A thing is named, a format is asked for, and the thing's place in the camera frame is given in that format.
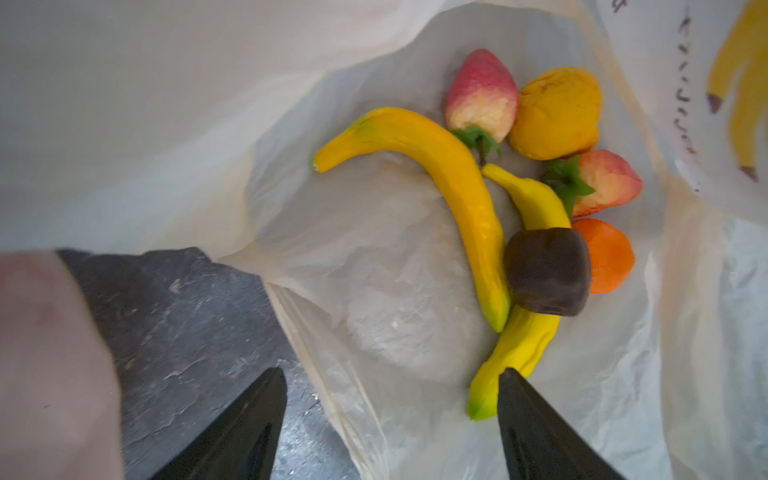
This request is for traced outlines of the small yellow green banana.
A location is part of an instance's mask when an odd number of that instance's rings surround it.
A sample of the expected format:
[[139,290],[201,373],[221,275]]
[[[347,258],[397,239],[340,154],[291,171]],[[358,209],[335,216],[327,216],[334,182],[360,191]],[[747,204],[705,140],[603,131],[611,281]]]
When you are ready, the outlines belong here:
[[[517,177],[491,164],[484,166],[481,173],[507,191],[521,214],[526,232],[571,226],[560,198],[544,183]],[[560,318],[555,315],[533,313],[520,306],[512,308],[496,347],[471,382],[467,407],[471,420],[483,421],[497,415],[499,376],[513,368],[529,377],[559,323]]]

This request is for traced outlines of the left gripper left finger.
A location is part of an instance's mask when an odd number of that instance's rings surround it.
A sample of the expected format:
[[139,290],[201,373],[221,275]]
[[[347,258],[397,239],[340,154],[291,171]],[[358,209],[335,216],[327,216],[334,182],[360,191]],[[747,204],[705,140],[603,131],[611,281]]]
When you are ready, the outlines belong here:
[[283,370],[265,370],[156,479],[268,479],[287,405]]

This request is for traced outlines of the dark plum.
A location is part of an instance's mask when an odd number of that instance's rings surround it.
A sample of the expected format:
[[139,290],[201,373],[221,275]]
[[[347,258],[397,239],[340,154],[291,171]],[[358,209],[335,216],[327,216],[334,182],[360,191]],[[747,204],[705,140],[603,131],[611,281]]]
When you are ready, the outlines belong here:
[[517,232],[505,247],[504,270],[514,303],[534,313],[575,317],[590,295],[589,250],[571,228]]

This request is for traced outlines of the red apple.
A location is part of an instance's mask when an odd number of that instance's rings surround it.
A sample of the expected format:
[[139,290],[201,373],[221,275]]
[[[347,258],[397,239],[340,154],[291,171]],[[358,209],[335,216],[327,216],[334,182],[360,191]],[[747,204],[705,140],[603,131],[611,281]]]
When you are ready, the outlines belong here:
[[444,108],[447,129],[478,154],[479,164],[501,154],[518,110],[518,89],[506,66],[489,50],[472,51],[459,68]]

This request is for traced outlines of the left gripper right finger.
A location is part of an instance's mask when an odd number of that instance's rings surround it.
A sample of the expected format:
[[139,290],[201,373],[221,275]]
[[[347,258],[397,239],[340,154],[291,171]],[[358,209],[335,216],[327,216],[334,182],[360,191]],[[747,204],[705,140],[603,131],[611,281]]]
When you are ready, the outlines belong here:
[[499,376],[497,419],[511,479],[623,478],[511,368]]

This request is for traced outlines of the orange fruit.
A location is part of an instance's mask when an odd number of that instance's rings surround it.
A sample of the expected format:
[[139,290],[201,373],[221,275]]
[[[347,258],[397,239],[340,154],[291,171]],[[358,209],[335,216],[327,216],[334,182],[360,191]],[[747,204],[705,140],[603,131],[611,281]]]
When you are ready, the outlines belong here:
[[602,220],[585,218],[572,223],[584,237],[591,259],[591,294],[606,294],[618,289],[635,266],[635,253],[628,237]]

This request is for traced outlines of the yellow pear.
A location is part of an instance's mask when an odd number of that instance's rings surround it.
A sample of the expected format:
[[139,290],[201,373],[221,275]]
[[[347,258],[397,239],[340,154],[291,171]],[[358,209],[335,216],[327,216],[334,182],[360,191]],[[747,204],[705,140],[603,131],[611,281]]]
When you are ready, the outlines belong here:
[[520,90],[508,140],[519,154],[538,161],[588,151],[599,140],[601,108],[601,86],[590,71],[549,70]]

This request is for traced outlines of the banana print plastic bag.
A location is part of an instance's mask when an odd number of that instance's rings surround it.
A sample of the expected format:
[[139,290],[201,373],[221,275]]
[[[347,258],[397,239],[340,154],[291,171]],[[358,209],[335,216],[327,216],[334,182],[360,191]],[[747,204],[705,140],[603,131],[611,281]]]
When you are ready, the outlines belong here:
[[466,413],[496,342],[446,201],[358,116],[436,118],[477,47],[579,66],[645,188],[638,263],[563,321],[532,383],[634,479],[767,475],[767,6],[761,1],[5,1],[1,258],[196,247],[258,275],[366,479],[499,479]]

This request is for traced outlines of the red strawberry bottom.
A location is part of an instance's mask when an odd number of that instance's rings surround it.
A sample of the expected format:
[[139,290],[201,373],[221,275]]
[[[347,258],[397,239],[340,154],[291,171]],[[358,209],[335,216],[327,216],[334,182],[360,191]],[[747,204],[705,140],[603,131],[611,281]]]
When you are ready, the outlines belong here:
[[643,191],[643,181],[632,166],[608,150],[552,160],[541,181],[554,190],[571,218],[625,205]]

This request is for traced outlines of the long yellow banana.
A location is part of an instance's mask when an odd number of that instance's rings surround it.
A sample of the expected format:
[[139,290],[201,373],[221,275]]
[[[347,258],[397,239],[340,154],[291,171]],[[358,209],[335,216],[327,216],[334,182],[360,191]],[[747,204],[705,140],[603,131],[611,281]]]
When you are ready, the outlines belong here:
[[457,222],[481,310],[491,328],[502,332],[512,305],[503,268],[505,237],[469,148],[421,114],[385,107],[359,117],[323,146],[314,155],[313,167],[323,173],[379,151],[404,154],[430,175]]

